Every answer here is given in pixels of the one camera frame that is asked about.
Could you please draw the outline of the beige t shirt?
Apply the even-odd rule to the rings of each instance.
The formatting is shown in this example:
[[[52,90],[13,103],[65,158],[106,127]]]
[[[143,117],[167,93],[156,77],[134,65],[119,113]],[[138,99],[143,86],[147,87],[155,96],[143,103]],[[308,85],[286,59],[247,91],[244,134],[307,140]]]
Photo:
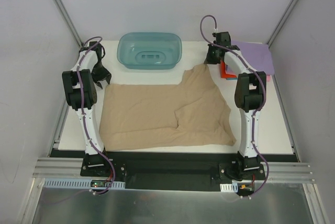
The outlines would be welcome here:
[[[199,64],[176,85],[108,85],[99,134],[108,151],[232,146],[230,112],[209,67]]]

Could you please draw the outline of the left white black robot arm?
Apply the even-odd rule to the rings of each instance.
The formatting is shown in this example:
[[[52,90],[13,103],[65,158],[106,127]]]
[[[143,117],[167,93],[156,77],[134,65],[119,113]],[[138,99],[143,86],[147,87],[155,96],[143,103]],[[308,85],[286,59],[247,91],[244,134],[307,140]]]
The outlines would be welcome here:
[[[62,73],[62,82],[65,100],[78,116],[83,131],[83,166],[86,170],[93,169],[98,176],[106,176],[111,164],[99,135],[95,105],[98,101],[96,88],[103,88],[103,81],[110,84],[111,73],[103,66],[106,51],[101,41],[102,37],[96,36],[83,43],[74,67]]]

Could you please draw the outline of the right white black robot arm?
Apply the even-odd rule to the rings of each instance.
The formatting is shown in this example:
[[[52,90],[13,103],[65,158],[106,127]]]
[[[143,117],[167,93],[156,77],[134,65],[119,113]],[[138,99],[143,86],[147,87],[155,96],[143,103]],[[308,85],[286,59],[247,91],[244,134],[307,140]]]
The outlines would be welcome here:
[[[228,32],[214,32],[208,44],[206,64],[223,62],[237,77],[234,102],[241,115],[241,142],[237,154],[236,175],[248,179],[260,167],[258,151],[259,117],[266,102],[266,74],[256,71],[231,44]]]

